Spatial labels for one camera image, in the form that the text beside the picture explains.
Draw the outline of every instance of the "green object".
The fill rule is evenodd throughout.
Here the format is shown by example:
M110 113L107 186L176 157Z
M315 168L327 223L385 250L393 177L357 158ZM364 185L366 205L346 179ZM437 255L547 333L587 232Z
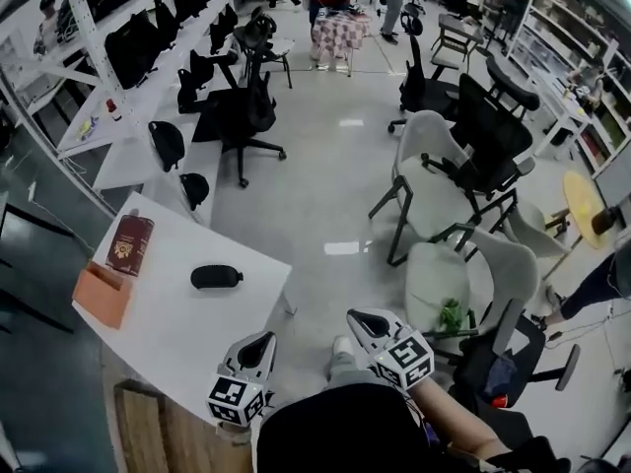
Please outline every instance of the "green object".
M445 332L454 333L456 331L460 331L460 328L462 327L462 320L463 316L460 302L458 300L454 300L453 298L445 300L440 317L441 326L444 327Z

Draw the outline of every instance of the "white shelving unit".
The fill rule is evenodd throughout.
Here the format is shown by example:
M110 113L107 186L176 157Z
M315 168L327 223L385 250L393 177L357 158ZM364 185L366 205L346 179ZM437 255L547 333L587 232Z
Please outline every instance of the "white shelving unit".
M550 15L546 14L547 11L545 11L541 4L547 6ZM586 59L592 57L592 51L595 50L595 48L592 47L591 44L586 45L581 42L554 19L554 15L563 14L588 31L591 42L597 44L601 51L607 51L603 57L617 58L624 64L625 68L631 71L631 62L627 61L617 50L617 42L615 40L605 38L587 21L571 11L565 3L558 0L528 1L524 18L515 33L513 43L509 47L507 58L515 62L528 77L531 76L531 64L543 67L548 72L560 77L564 75L563 68L561 68L562 65L566 65L566 72L569 72L570 69L574 70L580 64L577 58ZM533 50L535 42L538 42L538 46L536 50ZM548 52L543 55L537 54L537 51L540 51L541 47L545 47L549 54ZM624 89L620 81L608 71L607 76L611 79L612 84L616 87L617 91L620 92L621 96L631 103L631 94ZM618 138L614 142L611 134L603 125L602 120L599 119L596 114L592 117L592 127L594 130L591 131L593 134L597 135L598 138L589 137L589 135L588 138L594 140L595 146L600 148L602 156L594 154L593 149L587 144L583 135L577 139L577 145L587 158L590 168L592 169L593 178L597 178L615 160L615 157L620 154L629 141L631 141L631 131L625 124L623 117L607 99L606 94L602 97L602 106L605 108L606 112L611 115L611 119L608 122L619 126L620 134L624 136L624 140L619 142Z
M163 205L182 215L191 217L204 226L210 226L213 192L221 158L221 143L193 144L192 138L200 114L180 114L177 109L179 90L177 70L188 67L191 50L196 47L203 55L210 50L210 25L233 0L212 0L198 18L189 18L183 23L172 49L163 51L154 63L147 80L137 88L123 90L105 53L105 38L125 25L133 14L154 6L154 0L130 0L109 16L95 23L86 0L69 0L79 28L77 37L51 53L46 62L58 62L70 54L86 48L97 70L101 84L96 86L80 107L56 148L56 159L60 163L81 153L108 146L105 159L97 173L92 188L96 194L117 187L143 185L143 194L153 197ZM230 35L218 55L226 54L232 47ZM239 81L244 73L245 61L231 67L233 76ZM204 87L199 98L204 100L209 92L229 88L223 74L216 69L212 81ZM107 112L105 102L112 99L121 114L114 121ZM96 121L94 131L83 140L80 132L86 121ZM152 120L167 121L180 131L185 156L178 169L164 172L152 143L148 124ZM193 212L183 194L179 175L197 172L205 176L211 194Z

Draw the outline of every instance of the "white desk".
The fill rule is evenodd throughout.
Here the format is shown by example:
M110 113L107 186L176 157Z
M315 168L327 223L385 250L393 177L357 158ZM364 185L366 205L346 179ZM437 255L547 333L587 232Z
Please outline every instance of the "white desk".
M539 97L556 117L556 123L534 151L535 156L540 156L561 128L569 125L569 129L573 130L572 141L574 141L592 119L585 114L574 95L563 96L565 88L553 74L532 67L528 80L534 83Z
M211 232L133 193L120 209L94 260L105 258L120 218L132 208L155 222L140 275L119 330L73 306L128 365L173 401L212 423L205 398L228 348L262 330L291 267ZM244 274L233 289L198 291L190 273L228 264Z

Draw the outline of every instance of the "concrete floor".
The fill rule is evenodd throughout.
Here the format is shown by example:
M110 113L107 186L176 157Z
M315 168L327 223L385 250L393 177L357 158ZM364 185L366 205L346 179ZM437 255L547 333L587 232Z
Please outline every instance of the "concrete floor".
M429 48L438 36L441 11L431 3L426 8L420 45L429 76L433 71ZM366 37L363 48L356 52L351 79L341 73L311 71L307 13L279 5L271 15L278 25L277 36L296 41L289 56L294 89L288 89L282 69L272 75L270 91L278 102L277 122L258 138L283 145L288 160L280 163L273 153L247 150L245 176L250 184L241 190L236 157L226 154L215 193L212 229L293 265L283 299L295 305L298 313L290 319L279 309L270 317L270 327L279 335L273 388L278 398L291 399L309 396L324 386L332 340L337 334L349 333L344 318L349 307L389 307L402 313L405 270L386 265L398 211L388 205L372 223L367 213L390 185L398 134L388 135L386 126L399 117L398 86L411 53L404 36L398 46L383 42L374 16L374 36ZM492 50L497 53L495 45ZM483 58L477 53L472 55L470 72L482 85L490 86ZM457 72L446 72L441 79L456 83L457 76ZM51 124L60 124L54 114L47 118ZM542 112L530 118L527 124L532 128L545 125ZM540 137L538 131L533 133L536 145ZM36 201L96 246L107 219L37 152L28 136L20 134L14 139L8 154L16 159L5 168L12 200L26 203L26 188L33 177L45 177ZM520 195L545 212L563 208L563 173L569 168L585 173L578 153L574 155L575 161L567 156L555 161L551 153L538 160L535 172L520 180ZM99 155L86 153L80 158L87 176L93 176ZM111 193L119 198L126 191ZM574 237L571 230L569 240ZM403 244L413 241L413 233L406 232ZM63 238L11 220L2 235L0 252L16 265L20 262L21 272L8 281L23 283L21 296L76 331L69 337L31 319L15 317L14 335L0 336L6 346L0 349L0 369L10 381L1 384L0 420L18 451L23 455L39 452L40 460L45 457L51 465L50 471L114 471L105 424L100 342L69 303L85 254ZM608 253L608 249L596 252L584 243L579 245L554 274L552 283L561 293L572 292ZM43 254L55 254L55 258L41 257ZM541 271L552 263L540 261ZM492 281L480 257L471 261L469 270L474 307L480 311L488 303ZM41 296L28 294L26 286L32 281L38 282ZM625 303L614 305L616 312L628 309ZM541 296L528 308L546 311ZM599 321L606 309L606 304L586 309L564 328ZM587 332L576 339L583 353L567 389L558 393L552 382L531 384L516 406L526 414L533 431L548 436L557 454L570 457L575 465L580 464L580 454L600 454L625 420L626 403L612 373L627 366L629 326L631 314L593 330L588 327L565 335L563 342ZM562 366L572 343L550 345L540 367Z

